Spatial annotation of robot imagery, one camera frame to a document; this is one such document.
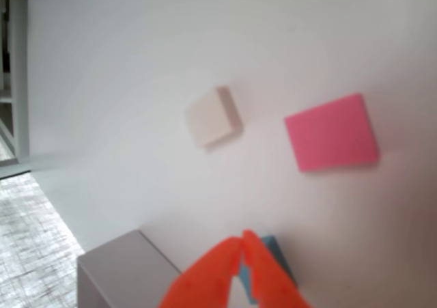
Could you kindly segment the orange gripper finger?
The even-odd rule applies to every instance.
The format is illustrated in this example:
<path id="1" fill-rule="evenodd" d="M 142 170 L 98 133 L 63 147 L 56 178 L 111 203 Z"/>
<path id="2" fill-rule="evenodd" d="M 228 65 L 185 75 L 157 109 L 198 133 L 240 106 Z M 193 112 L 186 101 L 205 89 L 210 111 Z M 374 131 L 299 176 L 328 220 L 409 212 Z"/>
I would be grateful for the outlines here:
<path id="1" fill-rule="evenodd" d="M 241 238 L 229 237 L 218 243 L 171 284 L 159 306 L 226 307 L 241 255 Z"/>
<path id="2" fill-rule="evenodd" d="M 241 282 L 258 307 L 309 307 L 274 236 L 242 233 Z"/>

